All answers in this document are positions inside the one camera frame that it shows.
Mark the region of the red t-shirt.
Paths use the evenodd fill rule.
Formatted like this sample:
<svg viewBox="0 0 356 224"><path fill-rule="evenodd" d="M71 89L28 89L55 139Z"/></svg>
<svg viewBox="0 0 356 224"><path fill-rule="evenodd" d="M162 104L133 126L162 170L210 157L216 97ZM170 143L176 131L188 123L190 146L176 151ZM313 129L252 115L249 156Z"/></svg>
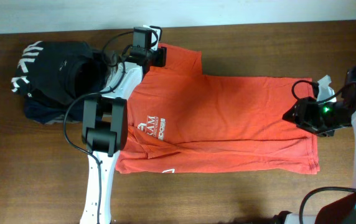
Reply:
<svg viewBox="0 0 356 224"><path fill-rule="evenodd" d="M166 65L152 67L128 100L116 170L316 174L317 138L283 119L297 96L312 94L297 78L206 75L200 52L168 45Z"/></svg>

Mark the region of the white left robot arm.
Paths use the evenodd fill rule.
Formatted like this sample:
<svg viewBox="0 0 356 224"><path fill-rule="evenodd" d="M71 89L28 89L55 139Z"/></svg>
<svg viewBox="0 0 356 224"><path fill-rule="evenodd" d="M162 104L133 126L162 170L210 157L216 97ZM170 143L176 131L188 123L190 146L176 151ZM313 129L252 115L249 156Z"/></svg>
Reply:
<svg viewBox="0 0 356 224"><path fill-rule="evenodd" d="M84 100L82 140L88 153L88 184L80 223L109 224L116 162L128 138L128 99L151 66L166 64L162 29L134 27L133 42L111 69L102 91Z"/></svg>

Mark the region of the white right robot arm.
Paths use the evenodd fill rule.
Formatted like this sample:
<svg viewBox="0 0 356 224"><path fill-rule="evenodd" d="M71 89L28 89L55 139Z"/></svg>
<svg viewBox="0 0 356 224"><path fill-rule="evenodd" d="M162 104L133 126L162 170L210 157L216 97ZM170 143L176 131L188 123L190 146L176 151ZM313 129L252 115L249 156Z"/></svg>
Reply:
<svg viewBox="0 0 356 224"><path fill-rule="evenodd" d="M356 66L347 71L344 86L334 91L331 79L325 76L312 82L313 97L298 98L283 114L283 119L319 137L330 137L335 130L351 127L354 131L354 171L351 187L321 187L310 191L297 213L283 211L273 217L273 223L356 223ZM306 202L315 194L336 191L347 196L322 207L315 215L305 215Z"/></svg>

